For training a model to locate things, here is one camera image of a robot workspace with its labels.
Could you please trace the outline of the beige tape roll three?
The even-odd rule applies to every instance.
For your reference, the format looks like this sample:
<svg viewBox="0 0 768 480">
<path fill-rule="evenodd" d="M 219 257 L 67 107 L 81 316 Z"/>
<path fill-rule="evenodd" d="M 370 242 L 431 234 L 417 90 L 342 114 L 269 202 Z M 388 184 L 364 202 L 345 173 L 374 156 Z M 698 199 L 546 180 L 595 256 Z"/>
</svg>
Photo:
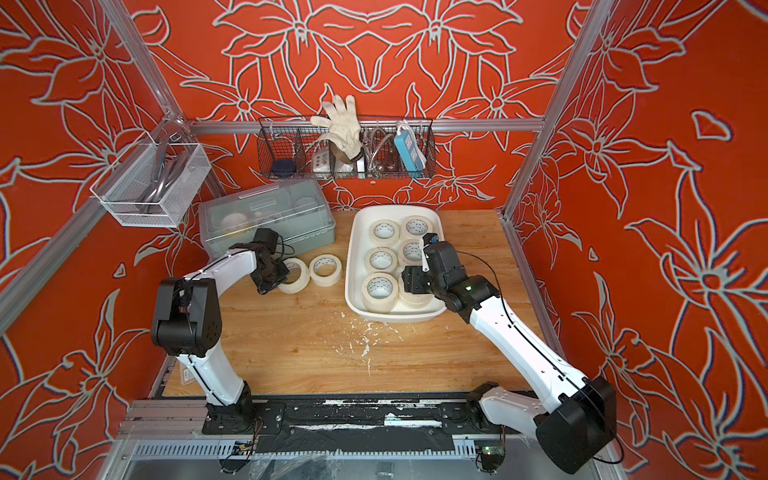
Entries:
<svg viewBox="0 0 768 480">
<path fill-rule="evenodd" d="M 369 273 L 392 274 L 399 265 L 397 254 L 386 247 L 376 247 L 365 255 L 365 268 Z"/>
</svg>

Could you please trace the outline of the beige tape roll two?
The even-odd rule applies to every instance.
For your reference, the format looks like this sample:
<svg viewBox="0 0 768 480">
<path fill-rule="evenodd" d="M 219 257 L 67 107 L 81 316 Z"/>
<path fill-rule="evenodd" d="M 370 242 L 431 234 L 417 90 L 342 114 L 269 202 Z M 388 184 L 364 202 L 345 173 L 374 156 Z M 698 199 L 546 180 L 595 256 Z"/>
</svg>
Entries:
<svg viewBox="0 0 768 480">
<path fill-rule="evenodd" d="M 404 290 L 400 290 L 399 299 L 408 308 L 421 309 L 428 306 L 434 297 L 431 294 L 413 294 Z"/>
</svg>

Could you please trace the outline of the beige tape roll one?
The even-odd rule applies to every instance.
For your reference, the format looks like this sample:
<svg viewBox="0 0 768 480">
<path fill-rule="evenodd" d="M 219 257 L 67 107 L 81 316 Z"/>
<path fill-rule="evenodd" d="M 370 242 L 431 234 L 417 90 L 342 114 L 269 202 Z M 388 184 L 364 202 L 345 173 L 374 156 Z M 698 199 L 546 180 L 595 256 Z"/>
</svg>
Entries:
<svg viewBox="0 0 768 480">
<path fill-rule="evenodd" d="M 321 254 L 313 258 L 309 265 L 311 281 L 323 288 L 337 284 L 343 274 L 342 261 L 333 254 Z"/>
</svg>

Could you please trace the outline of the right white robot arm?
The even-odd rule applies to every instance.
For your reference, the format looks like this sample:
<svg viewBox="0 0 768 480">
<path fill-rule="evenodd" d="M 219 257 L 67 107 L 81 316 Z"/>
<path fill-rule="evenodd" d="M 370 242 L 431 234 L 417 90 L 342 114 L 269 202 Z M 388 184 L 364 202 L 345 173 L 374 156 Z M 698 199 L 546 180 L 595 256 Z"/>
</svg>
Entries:
<svg viewBox="0 0 768 480">
<path fill-rule="evenodd" d="M 500 386 L 481 388 L 479 406 L 491 423 L 534 437 L 560 470 L 576 473 L 616 439 L 617 395 L 604 377 L 589 379 L 535 335 L 485 277 L 459 266 L 447 273 L 408 266 L 404 289 L 443 301 L 512 363 L 537 398 Z"/>
</svg>

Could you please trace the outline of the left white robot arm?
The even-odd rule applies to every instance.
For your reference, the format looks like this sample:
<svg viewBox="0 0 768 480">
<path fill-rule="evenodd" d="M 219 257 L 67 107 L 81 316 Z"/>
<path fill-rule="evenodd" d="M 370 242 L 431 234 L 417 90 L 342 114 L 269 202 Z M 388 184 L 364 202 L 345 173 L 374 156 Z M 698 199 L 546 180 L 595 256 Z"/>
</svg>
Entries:
<svg viewBox="0 0 768 480">
<path fill-rule="evenodd" d="M 289 269 L 275 241 L 238 243 L 221 258 L 158 286 L 151 327 L 153 344 L 191 371 L 206 398 L 205 434 L 245 433 L 256 410 L 247 382 L 235 373 L 221 344 L 219 297 L 244 277 L 265 295 L 284 282 Z"/>
</svg>

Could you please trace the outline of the beige tape roll four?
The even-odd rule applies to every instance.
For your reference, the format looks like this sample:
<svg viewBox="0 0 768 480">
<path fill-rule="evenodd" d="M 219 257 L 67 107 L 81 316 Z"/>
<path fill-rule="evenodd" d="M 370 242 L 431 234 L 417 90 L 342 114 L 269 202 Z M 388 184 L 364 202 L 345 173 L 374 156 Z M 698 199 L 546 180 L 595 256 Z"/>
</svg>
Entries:
<svg viewBox="0 0 768 480">
<path fill-rule="evenodd" d="M 401 243 L 398 249 L 399 264 L 405 268 L 408 266 L 421 266 L 423 263 L 423 245 L 420 240 L 409 239 Z"/>
</svg>

